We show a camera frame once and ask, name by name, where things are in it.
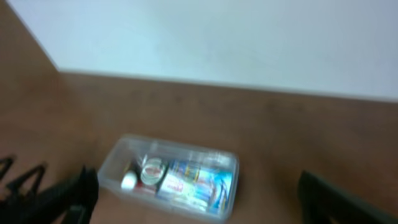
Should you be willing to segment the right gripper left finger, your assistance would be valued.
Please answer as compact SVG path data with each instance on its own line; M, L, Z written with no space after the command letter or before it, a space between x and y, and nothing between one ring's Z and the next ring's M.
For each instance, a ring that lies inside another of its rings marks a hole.
M84 167L78 175L35 196L12 196L8 191L1 199L1 223L52 223L62 214L63 223L89 223L98 195L96 170Z

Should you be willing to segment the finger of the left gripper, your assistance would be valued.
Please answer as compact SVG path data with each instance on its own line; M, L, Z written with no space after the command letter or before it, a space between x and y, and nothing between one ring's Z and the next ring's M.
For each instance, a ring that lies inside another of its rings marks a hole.
M12 196L35 196L46 170L47 163L43 162L10 181L6 184L6 189Z
M13 165L15 159L16 159L15 155L10 155L10 156L1 158L1 160L0 160L0 164L1 164L0 180L2 180L4 178L4 176L7 174L8 170Z

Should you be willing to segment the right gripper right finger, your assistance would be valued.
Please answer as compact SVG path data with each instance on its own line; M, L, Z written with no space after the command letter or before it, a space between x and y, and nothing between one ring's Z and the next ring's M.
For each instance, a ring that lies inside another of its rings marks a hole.
M397 224L396 217L306 170L299 178L297 193L304 224L331 224L333 220L338 223Z

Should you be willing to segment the dark bottle white cap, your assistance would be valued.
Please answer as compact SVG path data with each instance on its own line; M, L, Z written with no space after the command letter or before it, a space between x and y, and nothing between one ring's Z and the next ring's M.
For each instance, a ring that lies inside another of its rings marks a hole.
M138 183L139 166L136 162L131 161L125 168L123 178L121 181L121 189L130 191L133 190Z

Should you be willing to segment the small green black box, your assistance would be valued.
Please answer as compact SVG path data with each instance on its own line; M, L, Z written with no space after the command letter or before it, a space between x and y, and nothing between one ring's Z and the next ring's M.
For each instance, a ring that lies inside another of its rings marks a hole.
M145 185L157 185L164 177L168 166L168 162L161 158L150 158L142 166L141 182Z

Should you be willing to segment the white Panadol box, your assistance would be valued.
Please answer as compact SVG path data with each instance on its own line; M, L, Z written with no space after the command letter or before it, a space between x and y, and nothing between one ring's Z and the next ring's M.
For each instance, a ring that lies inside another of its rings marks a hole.
M167 173L156 193L156 196L164 200L198 200L196 182L187 177L174 173Z

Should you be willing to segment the blue Kool Fever box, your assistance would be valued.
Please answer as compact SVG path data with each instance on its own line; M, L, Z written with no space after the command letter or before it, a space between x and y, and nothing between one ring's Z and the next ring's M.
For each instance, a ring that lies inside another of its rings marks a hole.
M221 165L174 160L167 173L174 173L196 182L198 200L165 200L175 206L212 215L222 214L228 207L233 186L236 161Z

